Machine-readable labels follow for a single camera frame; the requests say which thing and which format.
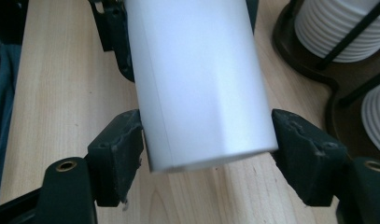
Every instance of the white plate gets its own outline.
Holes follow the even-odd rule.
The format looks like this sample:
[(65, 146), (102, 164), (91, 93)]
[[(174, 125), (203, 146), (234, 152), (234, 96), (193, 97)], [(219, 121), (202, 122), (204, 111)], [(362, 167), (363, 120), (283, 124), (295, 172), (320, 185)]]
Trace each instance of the white plate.
[(327, 24), (335, 32), (345, 36), (353, 29), (355, 23), (348, 23), (343, 20), (343, 14), (336, 14), (327, 7), (327, 1), (314, 1), (315, 7), (318, 9), (317, 14), (319, 19)]
[(360, 35), (365, 34), (367, 38), (380, 38), (380, 29), (379, 30), (371, 30), (369, 28), (365, 29)]
[[(336, 44), (334, 45), (328, 45), (330, 48), (334, 48)], [(365, 52), (365, 51), (373, 51), (374, 49), (380, 49), (380, 43), (361, 43), (357, 39), (350, 43), (349, 46), (346, 47), (345, 51), (348, 53), (359, 53), (359, 52)]]
[(378, 0), (336, 0), (338, 4), (345, 7), (351, 15), (364, 16), (367, 15), (376, 4)]
[[(330, 51), (331, 49), (328, 49), (325, 46), (319, 45), (317, 42), (312, 43), (312, 41), (309, 41), (309, 37), (306, 36), (305, 34), (302, 34), (301, 28), (299, 28), (300, 31), (299, 33), (302, 35), (302, 38), (300, 38), (300, 41), (303, 43), (303, 45), (316, 54), (316, 56), (320, 58), (324, 58)], [(369, 56), (374, 54), (373, 50), (364, 50), (362, 52), (353, 52), (350, 51), (350, 49), (345, 49), (343, 52), (341, 52), (335, 59), (334, 61), (337, 63), (351, 63), (355, 61), (360, 61), (362, 59), (365, 59)]]
[(373, 141), (375, 146), (380, 150), (380, 125), (377, 107), (374, 105), (378, 103), (375, 95), (378, 93), (378, 89), (370, 91), (364, 98), (361, 106), (361, 119), (364, 124), (364, 129)]
[(346, 7), (338, 5), (337, 0), (321, 0), (320, 2), (331, 12), (331, 14), (334, 14), (336, 18), (339, 18), (339, 20), (347, 27), (353, 27), (359, 23), (359, 18), (351, 16), (350, 13), (347, 12), (348, 9)]
[(303, 46), (309, 51), (311, 51), (313, 54), (315, 54), (317, 57), (322, 58), (324, 55), (323, 52), (321, 52), (319, 49), (316, 49), (313, 44), (309, 43), (310, 40), (303, 33), (303, 29), (301, 28), (301, 26), (296, 25), (294, 26), (294, 28), (295, 28), (295, 34), (297, 35), (298, 39), (303, 44)]
[(380, 20), (376, 19), (373, 23), (371, 23), (368, 28), (371, 30), (380, 30)]
[(359, 47), (356, 48), (356, 47), (353, 47), (351, 45), (349, 45), (343, 51), (344, 54), (357, 55), (357, 56), (365, 55), (365, 54), (369, 54), (369, 53), (373, 53), (373, 52), (375, 52), (374, 48), (359, 48)]
[(366, 38), (356, 38), (352, 43), (355, 44), (355, 47), (369, 48), (371, 46), (379, 45), (380, 44), (380, 38), (375, 39), (375, 40), (370, 40), (370, 39), (366, 39)]
[(311, 1), (313, 5), (309, 7), (309, 15), (313, 23), (317, 26), (317, 31), (323, 33), (329, 39), (341, 40), (347, 34), (345, 30), (340, 28), (334, 28), (330, 23), (327, 22), (328, 19), (323, 18), (320, 9), (317, 9), (316, 1)]
[(315, 48), (321, 51), (330, 51), (335, 46), (333, 43), (331, 43), (330, 40), (320, 38), (320, 35), (318, 35), (316, 32), (312, 32), (313, 27), (309, 24), (309, 22), (305, 21), (299, 25), (299, 28), (302, 28), (303, 33), (308, 38), (309, 44), (314, 45)]

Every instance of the wooden table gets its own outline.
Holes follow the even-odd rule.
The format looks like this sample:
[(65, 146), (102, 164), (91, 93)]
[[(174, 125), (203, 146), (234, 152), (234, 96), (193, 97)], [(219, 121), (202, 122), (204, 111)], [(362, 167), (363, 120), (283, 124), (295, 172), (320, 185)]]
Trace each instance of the wooden table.
[[(287, 3), (260, 1), (255, 40), (270, 105), (320, 127), (329, 90), (293, 72), (271, 44)], [(31, 0), (0, 203), (39, 188), (53, 162), (84, 157), (108, 122), (133, 108), (134, 84), (103, 52), (88, 1)], [(305, 206), (269, 154), (169, 175), (152, 175), (142, 158), (129, 209), (98, 208), (100, 223), (336, 223), (336, 200)]]

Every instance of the wooden surface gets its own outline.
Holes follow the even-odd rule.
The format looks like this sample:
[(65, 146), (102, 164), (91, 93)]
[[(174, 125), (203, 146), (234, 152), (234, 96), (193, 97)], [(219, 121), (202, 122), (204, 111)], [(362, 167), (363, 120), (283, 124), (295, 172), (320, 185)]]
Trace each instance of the wooden surface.
[[(271, 44), (287, 3), (260, 1), (255, 39), (270, 105), (321, 126), (329, 90), (293, 72)], [(31, 0), (0, 203), (39, 188), (54, 161), (85, 156), (107, 123), (133, 108), (134, 84), (102, 51), (88, 1)], [(98, 208), (100, 223), (336, 223), (336, 200), (305, 206), (269, 154), (170, 175), (150, 174), (142, 158), (129, 209)]]

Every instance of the white cylinder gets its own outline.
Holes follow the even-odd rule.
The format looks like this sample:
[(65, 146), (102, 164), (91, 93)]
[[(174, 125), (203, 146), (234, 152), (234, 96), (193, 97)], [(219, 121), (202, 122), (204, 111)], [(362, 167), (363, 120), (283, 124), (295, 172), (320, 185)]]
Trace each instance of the white cylinder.
[(245, 0), (126, 0), (153, 172), (277, 149)]

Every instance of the stack of white plates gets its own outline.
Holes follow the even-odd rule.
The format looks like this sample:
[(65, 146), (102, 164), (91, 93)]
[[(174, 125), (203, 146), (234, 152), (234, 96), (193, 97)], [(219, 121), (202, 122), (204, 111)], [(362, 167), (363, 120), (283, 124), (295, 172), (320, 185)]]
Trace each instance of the stack of white plates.
[[(366, 16), (379, 0), (305, 0), (295, 32), (312, 53), (324, 58)], [(341, 54), (337, 63), (366, 59), (380, 49), (380, 16)]]
[(361, 106), (361, 118), (370, 139), (380, 150), (380, 85), (370, 91)]

